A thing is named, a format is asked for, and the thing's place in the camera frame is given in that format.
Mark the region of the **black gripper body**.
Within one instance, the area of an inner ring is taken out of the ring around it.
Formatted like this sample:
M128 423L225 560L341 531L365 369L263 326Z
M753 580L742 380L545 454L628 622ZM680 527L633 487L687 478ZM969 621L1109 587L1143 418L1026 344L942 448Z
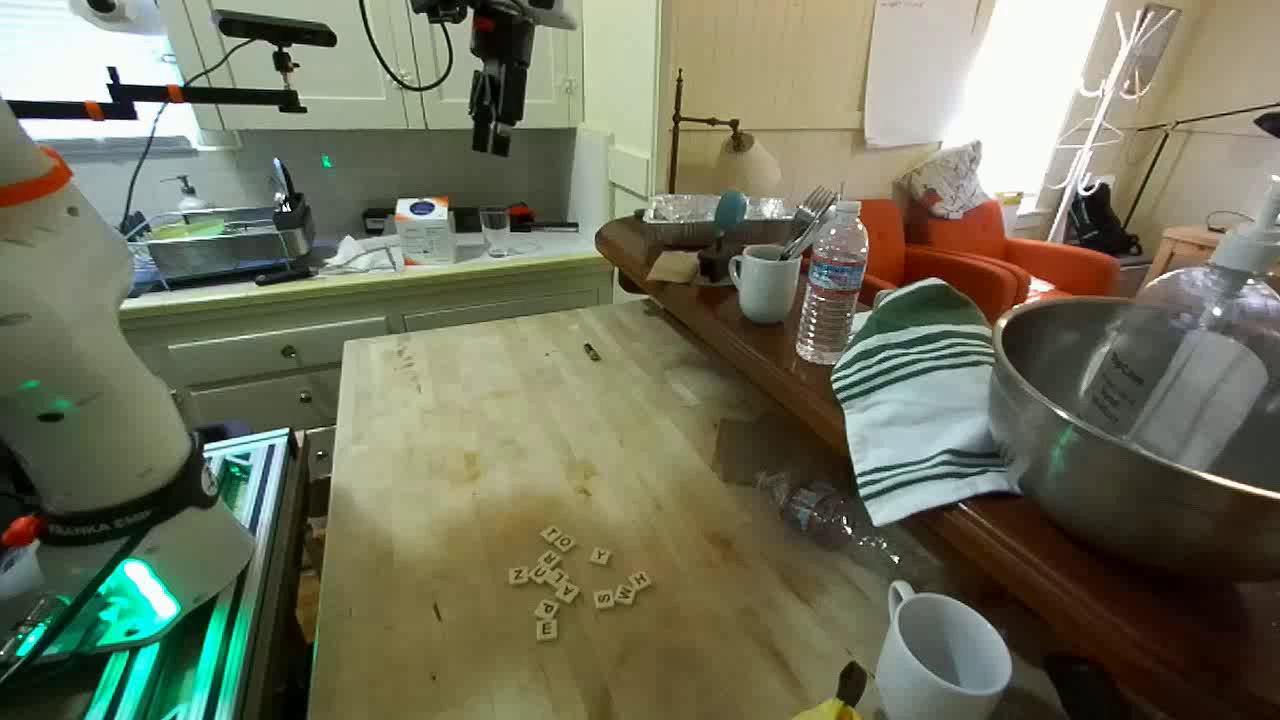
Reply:
M571 26L563 0L471 0L471 73L469 116L491 123L524 118L533 35Z

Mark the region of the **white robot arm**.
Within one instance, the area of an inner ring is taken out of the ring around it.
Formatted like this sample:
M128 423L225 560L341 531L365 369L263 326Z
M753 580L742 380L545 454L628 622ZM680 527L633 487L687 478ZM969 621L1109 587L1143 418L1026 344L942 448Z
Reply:
M105 648L150 644L222 596L252 531L222 500L202 436L120 326L132 260L69 159L0 105L0 440L37 492L37 569L55 612L23 621L39 659L93 601Z

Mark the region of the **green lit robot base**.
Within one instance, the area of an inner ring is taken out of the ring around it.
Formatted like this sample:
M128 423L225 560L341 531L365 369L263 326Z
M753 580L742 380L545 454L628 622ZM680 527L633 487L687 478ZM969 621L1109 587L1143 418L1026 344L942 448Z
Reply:
M263 720L287 698L303 509L287 429L214 440L217 509L89 553L55 587L39 543L4 554L4 720Z

